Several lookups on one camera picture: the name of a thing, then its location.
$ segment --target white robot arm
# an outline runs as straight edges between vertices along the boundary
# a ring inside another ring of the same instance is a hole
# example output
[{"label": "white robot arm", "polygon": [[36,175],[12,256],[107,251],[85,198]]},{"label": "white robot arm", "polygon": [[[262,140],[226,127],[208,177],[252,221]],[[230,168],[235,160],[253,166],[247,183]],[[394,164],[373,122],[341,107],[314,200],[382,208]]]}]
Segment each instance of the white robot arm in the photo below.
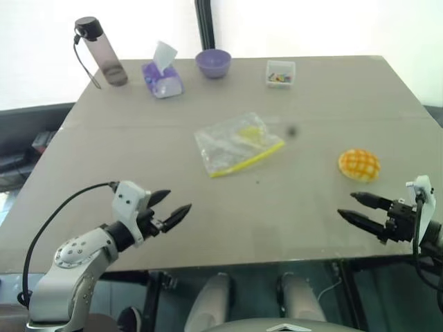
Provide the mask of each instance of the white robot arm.
[{"label": "white robot arm", "polygon": [[168,232],[189,212],[175,210],[165,221],[150,209],[168,190],[151,194],[129,181],[117,183],[112,203],[115,223],[102,225],[60,246],[47,274],[39,281],[29,303],[27,331],[81,331],[89,314],[94,286],[118,253],[148,237]]}]

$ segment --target white wall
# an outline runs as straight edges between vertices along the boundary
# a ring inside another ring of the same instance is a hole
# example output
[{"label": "white wall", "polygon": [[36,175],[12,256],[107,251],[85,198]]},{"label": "white wall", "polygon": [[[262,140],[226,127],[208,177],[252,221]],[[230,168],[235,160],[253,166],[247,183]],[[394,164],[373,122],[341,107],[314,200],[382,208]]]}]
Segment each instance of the white wall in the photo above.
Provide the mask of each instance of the white wall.
[{"label": "white wall", "polygon": [[[73,52],[83,16],[99,18],[121,59],[151,58],[159,39],[178,58],[201,50],[193,0],[0,0],[0,110],[78,99],[89,81]],[[79,54],[94,72],[82,42]]]},{"label": "white wall", "polygon": [[213,0],[235,57],[383,55],[418,99],[443,105],[442,0]]}]

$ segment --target plastic bag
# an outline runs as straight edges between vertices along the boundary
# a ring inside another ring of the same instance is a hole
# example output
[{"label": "plastic bag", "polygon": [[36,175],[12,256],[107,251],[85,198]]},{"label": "plastic bag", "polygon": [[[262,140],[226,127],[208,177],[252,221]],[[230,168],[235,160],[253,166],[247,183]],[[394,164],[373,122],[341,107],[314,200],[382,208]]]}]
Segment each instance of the plastic bag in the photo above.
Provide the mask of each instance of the plastic bag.
[{"label": "plastic bag", "polygon": [[244,169],[284,146],[255,113],[201,129],[195,139],[211,178]]}]

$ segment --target table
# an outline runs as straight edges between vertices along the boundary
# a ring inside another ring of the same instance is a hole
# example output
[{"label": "table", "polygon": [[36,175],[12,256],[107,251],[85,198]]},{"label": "table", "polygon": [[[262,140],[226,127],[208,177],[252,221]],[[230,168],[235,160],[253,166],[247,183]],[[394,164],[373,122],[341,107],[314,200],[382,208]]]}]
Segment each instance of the table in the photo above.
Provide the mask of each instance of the table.
[{"label": "table", "polygon": [[[297,73],[288,91],[266,88],[266,59],[234,59],[222,80],[207,80],[193,60],[178,60],[186,92],[167,100],[147,91],[141,60],[123,62],[131,77],[126,86],[99,91],[90,84],[0,227],[0,273],[22,269],[30,240],[67,196],[122,179],[172,190],[155,208],[160,218],[193,206],[167,236],[124,252],[113,271],[409,253],[406,243],[381,245],[336,209],[384,222],[383,212],[359,205],[349,193],[406,198],[405,182],[420,174],[431,177],[441,202],[439,125],[382,57],[291,60]],[[286,146],[243,172],[209,178],[193,133],[249,111]],[[298,134],[292,138],[287,130],[293,125]],[[377,182],[360,184],[340,174],[337,158],[352,147],[378,155]],[[113,222],[111,199],[110,190],[99,189],[62,210],[39,240],[30,271],[45,272],[65,239]],[[434,219],[442,220],[438,204]]]}]

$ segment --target black bottle cap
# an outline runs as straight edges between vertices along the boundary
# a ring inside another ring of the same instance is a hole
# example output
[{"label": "black bottle cap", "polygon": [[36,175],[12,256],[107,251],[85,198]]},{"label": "black bottle cap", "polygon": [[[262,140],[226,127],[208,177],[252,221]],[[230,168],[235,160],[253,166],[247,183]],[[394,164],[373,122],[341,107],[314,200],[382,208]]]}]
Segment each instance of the black bottle cap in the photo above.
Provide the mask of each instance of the black bottle cap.
[{"label": "black bottle cap", "polygon": [[82,17],[75,21],[75,29],[80,36],[94,42],[97,38],[103,35],[103,29],[100,22],[95,17]]}]

